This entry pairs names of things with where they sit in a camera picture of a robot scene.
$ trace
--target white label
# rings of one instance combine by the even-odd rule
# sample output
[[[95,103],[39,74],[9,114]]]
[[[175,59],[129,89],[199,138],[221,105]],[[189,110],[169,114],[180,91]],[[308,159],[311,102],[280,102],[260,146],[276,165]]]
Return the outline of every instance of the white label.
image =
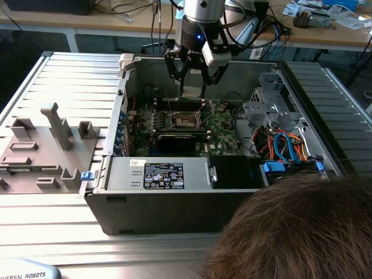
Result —
[[[136,159],[131,159],[129,162],[130,167],[144,167],[146,163],[146,160],[136,160]]]
[[[191,69],[190,70],[190,73],[192,73],[192,74],[201,74],[202,73],[202,70]]]

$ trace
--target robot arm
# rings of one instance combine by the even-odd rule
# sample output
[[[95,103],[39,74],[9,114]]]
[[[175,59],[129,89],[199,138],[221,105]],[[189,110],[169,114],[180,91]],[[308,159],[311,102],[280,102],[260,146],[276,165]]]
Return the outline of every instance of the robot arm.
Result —
[[[184,2],[185,15],[182,22],[180,46],[176,50],[168,50],[164,55],[169,76],[180,82],[181,94],[188,70],[198,69],[203,77],[201,92],[201,98],[203,98],[206,86],[217,84],[222,78],[232,58],[232,53],[234,55],[239,53],[237,45],[229,44],[224,32],[226,26],[220,21],[224,15],[224,5],[225,0],[185,0]],[[243,22],[244,19],[245,14],[238,23]],[[257,22],[258,19],[254,18],[244,28],[237,38],[240,44],[248,43]],[[183,64],[180,70],[177,70],[174,64],[177,56]],[[209,75],[209,67],[217,67],[212,76]]]

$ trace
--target circuit board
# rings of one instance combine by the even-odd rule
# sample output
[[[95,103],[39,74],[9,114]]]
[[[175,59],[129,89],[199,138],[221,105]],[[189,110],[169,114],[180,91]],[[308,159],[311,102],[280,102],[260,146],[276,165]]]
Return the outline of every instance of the circuit board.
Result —
[[[233,131],[233,118],[228,109],[218,110],[212,105],[197,112],[142,108],[136,115],[130,134],[133,143],[131,156],[241,155],[239,142]],[[158,139],[163,135],[186,137],[186,141],[195,141],[195,146],[187,151],[161,151]]]

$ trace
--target blue cable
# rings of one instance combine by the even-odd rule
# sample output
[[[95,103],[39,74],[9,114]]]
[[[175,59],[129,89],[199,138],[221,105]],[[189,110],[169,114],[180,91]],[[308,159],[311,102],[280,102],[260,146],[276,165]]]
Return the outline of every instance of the blue cable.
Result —
[[[289,150],[289,154],[291,155],[292,160],[295,161],[296,163],[300,163],[301,161],[298,159],[296,152],[293,150],[291,138],[288,135],[283,134],[283,133],[277,134],[274,139],[274,150],[275,150],[276,155],[278,155],[285,163],[288,163],[287,158],[284,157],[282,154],[280,154],[278,150],[278,141],[281,135],[285,136],[285,138],[287,139],[288,150]]]
[[[278,28],[277,28],[276,26],[274,26],[274,25],[273,25],[273,27],[274,27],[274,29],[275,29],[276,36],[278,37],[278,34],[279,34],[279,33],[278,33]],[[273,53],[272,57],[270,58],[270,60],[273,60],[274,56],[276,56],[276,54],[277,54],[279,41],[280,41],[280,40],[279,40],[279,38],[278,38],[278,40],[277,40],[277,44],[275,45],[274,53]]]

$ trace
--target red cable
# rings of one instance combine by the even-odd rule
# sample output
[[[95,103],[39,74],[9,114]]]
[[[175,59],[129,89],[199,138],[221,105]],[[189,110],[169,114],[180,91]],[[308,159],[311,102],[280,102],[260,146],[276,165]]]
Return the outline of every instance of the red cable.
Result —
[[[133,110],[135,108],[135,96],[133,96],[133,108],[132,110],[130,111],[130,114],[133,115]]]

